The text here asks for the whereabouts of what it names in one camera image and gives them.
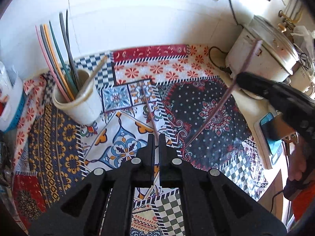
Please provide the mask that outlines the person's right hand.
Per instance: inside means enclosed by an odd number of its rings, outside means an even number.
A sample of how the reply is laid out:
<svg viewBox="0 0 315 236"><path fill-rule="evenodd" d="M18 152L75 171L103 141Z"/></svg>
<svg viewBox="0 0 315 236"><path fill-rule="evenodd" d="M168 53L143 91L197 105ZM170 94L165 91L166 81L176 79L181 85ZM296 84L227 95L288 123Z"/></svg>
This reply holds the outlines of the person's right hand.
<svg viewBox="0 0 315 236"><path fill-rule="evenodd" d="M304 149L307 147L303 137L298 137L298 143L295 145L295 150L289 157L289 172L288 179L290 181L300 181L303 173L307 169L307 162L304 156Z"/></svg>

